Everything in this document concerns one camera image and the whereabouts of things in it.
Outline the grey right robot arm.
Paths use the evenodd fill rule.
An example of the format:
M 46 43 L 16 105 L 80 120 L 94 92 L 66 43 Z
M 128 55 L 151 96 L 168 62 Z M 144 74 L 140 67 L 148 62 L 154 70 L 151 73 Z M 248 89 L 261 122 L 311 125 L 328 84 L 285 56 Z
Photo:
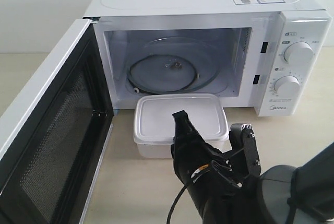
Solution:
M 233 124 L 221 152 L 185 111 L 173 118 L 174 172 L 203 223 L 333 223 L 333 145 L 303 166 L 262 172 L 250 124 Z

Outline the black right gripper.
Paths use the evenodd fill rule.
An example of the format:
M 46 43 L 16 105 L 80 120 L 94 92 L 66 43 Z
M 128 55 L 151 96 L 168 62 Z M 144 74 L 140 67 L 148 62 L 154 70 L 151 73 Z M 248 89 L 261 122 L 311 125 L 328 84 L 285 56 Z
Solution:
M 232 170 L 232 149 L 221 152 L 206 143 L 186 111 L 173 113 L 172 117 L 173 168 L 183 188 L 171 208 L 187 191 L 203 223 L 260 223 L 256 200 L 259 177 L 243 178 Z

